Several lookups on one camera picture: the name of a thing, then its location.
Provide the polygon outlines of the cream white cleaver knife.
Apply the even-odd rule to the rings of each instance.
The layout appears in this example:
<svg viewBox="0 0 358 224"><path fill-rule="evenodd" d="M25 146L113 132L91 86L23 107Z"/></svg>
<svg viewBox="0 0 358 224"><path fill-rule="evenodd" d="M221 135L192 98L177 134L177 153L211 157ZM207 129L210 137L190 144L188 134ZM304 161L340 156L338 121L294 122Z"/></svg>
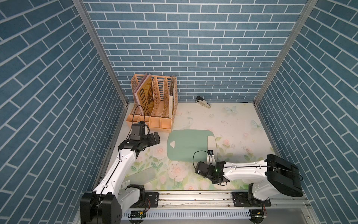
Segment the cream white cleaver knife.
<svg viewBox="0 0 358 224"><path fill-rule="evenodd" d="M214 136L208 136L208 150L213 150L214 156L207 155L207 164L215 165L217 162L217 144Z"/></svg>

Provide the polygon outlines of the green cutting board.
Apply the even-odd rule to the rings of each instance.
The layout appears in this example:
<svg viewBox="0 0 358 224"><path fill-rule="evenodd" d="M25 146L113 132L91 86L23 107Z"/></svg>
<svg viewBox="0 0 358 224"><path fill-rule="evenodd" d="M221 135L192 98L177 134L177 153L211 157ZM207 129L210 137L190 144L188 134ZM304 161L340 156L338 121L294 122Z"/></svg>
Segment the green cutting board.
<svg viewBox="0 0 358 224"><path fill-rule="evenodd" d="M208 136L214 136L208 130L175 130L167 140L167 156L172 161L207 162Z"/></svg>

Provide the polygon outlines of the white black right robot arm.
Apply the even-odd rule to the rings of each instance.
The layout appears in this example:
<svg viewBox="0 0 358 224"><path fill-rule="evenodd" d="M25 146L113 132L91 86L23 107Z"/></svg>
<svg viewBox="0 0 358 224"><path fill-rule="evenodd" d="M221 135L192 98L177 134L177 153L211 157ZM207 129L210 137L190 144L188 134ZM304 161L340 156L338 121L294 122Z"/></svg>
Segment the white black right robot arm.
<svg viewBox="0 0 358 224"><path fill-rule="evenodd" d="M276 195L302 197L302 176L298 167L276 155L265 160L247 163L215 161L212 155L208 163L198 162L195 173L210 180L212 184L226 185L235 180L249 180L247 192L232 193L235 207L271 206L270 198Z"/></svg>

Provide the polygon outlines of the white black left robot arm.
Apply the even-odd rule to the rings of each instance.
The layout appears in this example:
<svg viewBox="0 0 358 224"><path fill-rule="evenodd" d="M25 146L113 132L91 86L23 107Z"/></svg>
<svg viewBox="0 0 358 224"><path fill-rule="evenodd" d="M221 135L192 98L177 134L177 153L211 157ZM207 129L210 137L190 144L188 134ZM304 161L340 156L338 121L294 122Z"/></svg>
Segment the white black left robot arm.
<svg viewBox="0 0 358 224"><path fill-rule="evenodd" d="M118 156L109 173L92 192L85 192L80 200L82 224L119 224L124 212L132 205L144 202L143 185L129 185L122 194L120 188L139 153L157 144L160 144L157 132L131 134L128 140L119 144Z"/></svg>

